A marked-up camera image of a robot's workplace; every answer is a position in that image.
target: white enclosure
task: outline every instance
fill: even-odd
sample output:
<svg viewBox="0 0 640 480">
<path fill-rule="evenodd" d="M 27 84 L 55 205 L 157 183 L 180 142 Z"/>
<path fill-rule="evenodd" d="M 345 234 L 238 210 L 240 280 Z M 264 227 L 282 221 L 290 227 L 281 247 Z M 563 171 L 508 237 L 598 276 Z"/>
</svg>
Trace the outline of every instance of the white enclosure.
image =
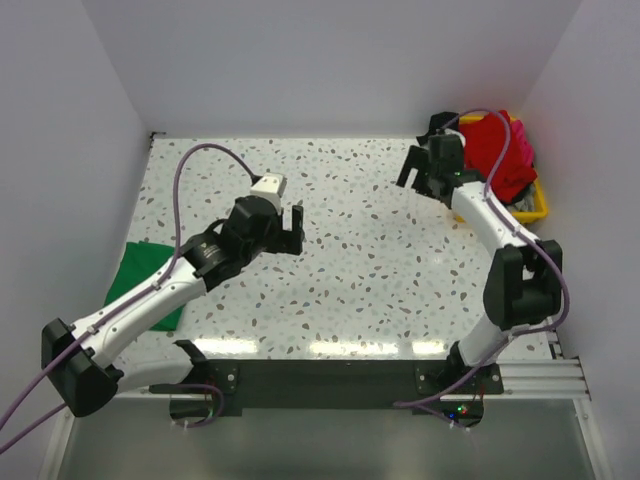
<svg viewBox="0 0 640 480">
<path fill-rule="evenodd" d="M 127 232 L 144 233 L 129 226 L 150 132 L 404 148 L 437 111 L 506 108 L 550 200 L 538 233 L 564 249 L 565 353 L 616 478 L 635 478 L 638 24 L 634 0 L 2 2 L 0 411 L 39 368 L 42 326 L 99 307 Z M 0 443 L 57 401 L 39 387 Z M 50 433 L 3 455 L 0 477 L 36 478 Z"/>
</svg>

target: cable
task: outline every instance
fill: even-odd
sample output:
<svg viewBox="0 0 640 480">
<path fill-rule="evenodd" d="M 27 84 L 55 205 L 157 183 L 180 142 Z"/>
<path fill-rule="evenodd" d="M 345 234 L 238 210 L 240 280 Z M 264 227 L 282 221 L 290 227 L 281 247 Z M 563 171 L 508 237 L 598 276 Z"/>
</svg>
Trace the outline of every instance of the cable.
<svg viewBox="0 0 640 480">
<path fill-rule="evenodd" d="M 46 422 L 47 420 L 49 420 L 51 417 L 53 417 L 56 413 L 58 413 L 60 410 L 64 410 L 64 408 L 66 407 L 66 405 L 64 403 L 61 403 L 60 405 L 58 405 L 56 408 L 54 408 L 53 410 L 51 410 L 50 412 L 46 413 L 45 415 L 43 415 L 42 417 L 40 417 L 38 420 L 36 420 L 35 422 L 33 422 L 31 425 L 29 425 L 27 428 L 25 428 L 24 430 L 22 430 L 22 432 L 20 432 L 19 434 L 17 434 L 15 437 L 13 437 L 11 440 L 9 440 L 7 443 L 5 443 L 4 445 L 2 445 L 2 447 L 0 447 L 0 455 L 2 455 L 4 452 L 6 452 L 7 450 L 9 450 L 11 447 L 13 447 L 16 443 L 18 443 L 20 440 L 22 440 L 24 437 L 26 437 L 28 434 L 31 433 L 32 430 L 35 430 L 37 427 L 39 427 L 42 423 Z"/>
<path fill-rule="evenodd" d="M 180 175 L 182 174 L 184 165 L 187 162 L 187 160 L 189 160 L 189 157 L 191 157 L 191 155 L 193 155 L 198 150 L 202 150 L 204 148 L 213 148 L 215 150 L 219 150 L 229 155 L 236 162 L 238 162 L 238 164 L 240 164 L 240 166 L 249 174 L 249 176 L 251 177 L 252 183 L 255 183 L 256 179 L 260 178 L 251 171 L 251 169 L 247 166 L 244 160 L 242 160 L 238 155 L 233 153 L 228 148 L 223 147 L 222 145 L 218 145 L 216 143 L 201 143 L 199 145 L 195 145 L 191 147 L 189 150 L 185 152 L 185 154 L 182 156 L 182 158 L 178 162 L 178 166 L 176 167 L 176 174 L 173 178 L 173 218 L 175 222 L 175 248 L 173 250 L 173 255 L 171 256 L 169 266 L 167 267 L 166 271 L 162 275 L 160 275 L 160 277 L 158 278 L 158 281 L 157 281 L 158 285 L 162 285 L 166 281 L 166 279 L 169 277 L 169 275 L 171 275 L 171 272 L 173 271 L 176 265 L 176 262 L 178 261 L 178 258 L 180 256 L 180 244 L 182 243 L 181 242 L 181 224 L 180 224 L 180 202 L 179 202 Z M 94 323 L 91 326 L 90 330 L 87 330 L 82 335 L 80 335 L 74 342 L 72 342 L 67 348 L 65 348 L 56 358 L 54 358 L 51 361 L 51 363 L 49 363 L 49 365 L 47 365 L 43 370 L 41 370 L 35 376 L 35 378 L 25 387 L 25 389 L 22 392 L 20 392 L 20 394 L 16 397 L 16 399 L 9 405 L 9 408 L 7 409 L 7 411 L 2 415 L 2 418 L 0 418 L 0 431 L 4 429 L 9 419 L 13 416 L 13 414 L 18 409 L 20 404 L 22 404 L 25 398 L 29 396 L 29 394 L 33 391 L 33 389 L 47 375 L 49 375 L 49 373 L 51 373 L 53 369 L 55 369 L 65 358 L 67 358 L 71 354 L 71 352 L 73 352 L 76 348 L 80 347 L 82 343 L 87 338 L 89 338 L 92 331 L 97 331 L 99 328 L 103 327 L 113 317 L 115 317 L 122 311 L 126 310 L 127 308 L 131 307 L 132 305 L 134 305 L 135 303 L 137 303 L 138 301 L 140 301 L 142 298 L 146 297 L 149 293 L 153 291 L 155 291 L 155 288 L 153 286 L 149 286 L 144 290 L 140 291 L 139 293 L 137 293 L 136 295 L 134 295 L 133 297 L 131 297 L 130 299 L 128 299 L 127 301 L 122 302 L 122 304 L 115 307 L 113 310 L 105 314 L 99 321 Z M 202 385 L 202 388 L 205 388 L 205 389 L 209 389 L 209 387 L 210 387 L 209 385 Z M 14 438 L 9 440 L 9 442 L 7 442 L 5 445 L 2 445 L 2 447 L 0 447 L 0 455 L 6 452 L 10 447 L 15 445 L 15 443 L 18 440 L 20 440 L 22 437 L 24 437 L 29 432 L 31 432 L 31 430 L 33 430 L 38 425 L 43 423 L 45 420 L 53 416 L 55 413 L 62 410 L 62 408 L 64 408 L 64 404 L 56 407 L 56 409 L 54 410 L 51 410 L 49 413 L 45 414 L 44 416 L 36 420 L 33 424 L 31 424 L 26 429 L 24 429 L 22 432 L 18 433 Z"/>
<path fill-rule="evenodd" d="M 217 410 L 215 411 L 215 413 L 213 413 L 212 415 L 209 415 L 207 418 L 202 419 L 198 422 L 195 423 L 188 423 L 188 422 L 184 422 L 182 424 L 178 423 L 178 425 L 184 427 L 184 428 L 198 428 L 198 427 L 204 427 L 206 425 L 209 425 L 211 422 L 213 422 L 216 418 L 218 418 L 221 414 L 222 414 L 222 410 L 224 410 L 224 395 L 222 393 L 222 391 L 218 388 L 218 387 L 214 387 L 213 385 L 205 385 L 205 384 L 192 384 L 192 383 L 179 383 L 177 385 L 173 385 L 174 387 L 178 387 L 178 388 L 184 388 L 184 389 L 193 389 L 193 388 L 201 388 L 204 390 L 207 390 L 209 392 L 211 392 L 211 396 L 213 397 L 213 394 L 216 394 L 216 397 L 220 399 L 220 404 L 218 405 Z"/>
<path fill-rule="evenodd" d="M 491 208 L 493 213 L 496 214 L 496 216 L 505 225 L 505 227 L 513 235 L 515 235 L 520 240 L 522 240 L 527 245 L 529 245 L 531 248 L 533 248 L 535 250 L 535 252 L 540 257 L 542 257 L 542 259 L 547 263 L 549 268 L 553 271 L 554 275 L 558 278 L 558 282 L 560 283 L 560 287 L 562 288 L 562 297 L 563 297 L 563 300 L 564 300 L 563 306 L 562 306 L 562 311 L 561 311 L 560 315 L 558 316 L 558 318 L 555 321 L 553 321 L 552 323 L 550 323 L 549 325 L 544 325 L 542 327 L 537 327 L 537 328 L 532 328 L 532 329 L 529 329 L 529 330 L 514 332 L 508 338 L 505 338 L 498 345 L 496 345 L 491 351 L 489 351 L 489 353 L 487 353 L 480 360 L 480 362 L 477 365 L 472 367 L 457 382 L 454 382 L 452 385 L 450 385 L 449 387 L 445 388 L 444 390 L 442 390 L 442 391 L 440 391 L 440 392 L 438 392 L 438 393 L 436 393 L 434 395 L 431 395 L 430 397 L 426 397 L 426 398 L 423 398 L 423 399 L 420 399 L 420 400 L 415 400 L 415 401 L 412 401 L 412 402 L 397 401 L 397 402 L 395 402 L 393 404 L 394 407 L 398 407 L 398 408 L 422 408 L 422 407 L 428 405 L 431 402 L 435 402 L 437 400 L 440 400 L 445 395 L 448 395 L 451 392 L 454 392 L 455 390 L 457 390 L 458 388 L 463 386 L 465 383 L 467 383 L 476 373 L 478 373 L 478 371 L 482 367 L 484 367 L 493 358 L 493 356 L 495 354 L 497 354 L 498 352 L 502 351 L 503 348 L 505 348 L 507 345 L 509 345 L 509 343 L 511 343 L 511 341 L 513 341 L 513 339 L 515 339 L 517 337 L 524 336 L 524 335 L 531 335 L 533 333 L 548 332 L 550 330 L 555 330 L 560 325 L 562 325 L 562 323 L 564 323 L 564 321 L 567 319 L 567 316 L 569 315 L 569 308 L 570 308 L 570 305 L 571 305 L 571 298 L 569 296 L 569 287 L 567 286 L 567 282 L 564 279 L 564 276 L 562 275 L 562 272 L 560 271 L 558 266 L 551 259 L 551 257 L 547 254 L 547 252 L 545 252 L 542 249 L 542 247 L 540 247 L 537 243 L 535 243 L 534 241 L 530 240 L 528 237 L 523 235 L 516 227 L 511 225 L 511 223 L 509 222 L 508 218 L 500 211 L 498 206 L 494 203 L 494 195 L 492 194 L 492 191 L 491 191 L 491 181 L 493 180 L 493 177 L 495 176 L 496 172 L 498 171 L 498 168 L 500 168 L 500 164 L 502 163 L 502 160 L 504 159 L 504 156 L 506 155 L 507 150 L 509 148 L 509 143 L 511 142 L 511 127 L 509 126 L 509 122 L 507 121 L 507 119 L 505 119 L 500 113 L 496 112 L 495 110 L 490 110 L 490 109 L 487 109 L 487 108 L 474 108 L 474 109 L 467 110 L 466 112 L 463 112 L 463 113 L 460 113 L 460 114 L 456 115 L 453 119 L 451 119 L 449 122 L 447 122 L 442 128 L 444 129 L 444 128 L 449 127 L 458 118 L 460 118 L 460 117 L 462 117 L 464 115 L 469 115 L 471 113 L 477 113 L 477 112 L 484 112 L 484 113 L 488 113 L 488 114 L 491 114 L 491 115 L 496 115 L 502 121 L 502 124 L 503 124 L 503 126 L 505 128 L 505 134 L 506 134 L 506 138 L 505 138 L 504 146 L 502 147 L 502 151 L 500 152 L 500 155 L 498 156 L 498 159 L 496 160 L 496 163 L 493 165 L 493 168 L 491 169 L 491 171 L 489 172 L 489 176 L 487 177 L 487 182 L 486 182 L 485 187 L 484 187 L 484 198 L 487 201 L 487 204 L 489 205 L 489 208 Z"/>
</svg>

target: red cloth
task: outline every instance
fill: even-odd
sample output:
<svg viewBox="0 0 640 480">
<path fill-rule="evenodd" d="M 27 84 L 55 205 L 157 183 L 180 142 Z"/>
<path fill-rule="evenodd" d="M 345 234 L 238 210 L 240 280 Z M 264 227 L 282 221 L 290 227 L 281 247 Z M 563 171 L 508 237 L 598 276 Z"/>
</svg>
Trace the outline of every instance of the red cloth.
<svg viewBox="0 0 640 480">
<path fill-rule="evenodd" d="M 500 115 L 509 121 L 509 114 L 500 110 Z M 489 176 L 491 168 L 504 146 L 504 125 L 495 115 L 487 115 L 474 123 L 460 125 L 460 133 L 465 136 L 464 163 L 467 168 L 475 168 Z M 537 178 L 533 168 L 524 164 L 520 146 L 513 130 L 507 154 L 496 172 L 491 187 L 498 199 L 506 204 Z"/>
</svg>

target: green cloth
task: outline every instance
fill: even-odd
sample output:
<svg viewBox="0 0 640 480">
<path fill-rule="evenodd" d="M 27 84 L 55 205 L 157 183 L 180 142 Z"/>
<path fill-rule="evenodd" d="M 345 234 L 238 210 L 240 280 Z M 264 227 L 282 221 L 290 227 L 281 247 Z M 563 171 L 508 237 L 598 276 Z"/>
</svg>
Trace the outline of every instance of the green cloth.
<svg viewBox="0 0 640 480">
<path fill-rule="evenodd" d="M 156 243 L 127 242 L 124 257 L 104 304 L 109 305 L 155 273 L 173 255 L 173 247 Z M 178 328 L 182 309 L 173 311 L 150 328 L 157 332 L 173 332 Z"/>
</svg>

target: black mounting bracket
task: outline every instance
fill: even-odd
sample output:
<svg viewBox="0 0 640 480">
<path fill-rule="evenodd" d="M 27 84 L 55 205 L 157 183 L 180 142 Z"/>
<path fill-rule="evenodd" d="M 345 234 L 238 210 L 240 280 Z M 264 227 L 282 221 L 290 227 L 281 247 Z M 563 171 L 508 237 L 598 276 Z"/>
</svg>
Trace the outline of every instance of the black mounting bracket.
<svg viewBox="0 0 640 480">
<path fill-rule="evenodd" d="M 394 409 L 397 400 L 419 400 L 450 385 L 441 375 L 447 360 L 203 360 L 204 355 L 196 355 L 194 362 L 194 356 L 190 356 L 194 369 L 183 383 L 213 383 L 220 388 L 225 395 L 224 416 L 241 416 L 247 408 Z M 174 419 L 206 417 L 210 410 L 202 391 L 185 391 L 172 385 L 154 385 L 149 391 L 198 395 L 173 399 L 170 413 Z M 484 367 L 455 393 L 479 392 L 504 392 L 497 365 Z M 439 401 L 430 408 L 453 414 L 450 418 L 459 421 L 480 420 L 477 405 L 473 407 L 474 418 L 460 413 L 459 406 L 459 401 Z"/>
<path fill-rule="evenodd" d="M 538 242 L 562 271 L 562 248 L 555 240 Z M 524 270 L 533 273 L 523 279 Z M 560 281 L 547 262 L 530 246 L 496 250 L 483 293 L 484 309 L 494 325 L 506 331 L 518 325 L 537 325 L 562 305 Z"/>
</svg>

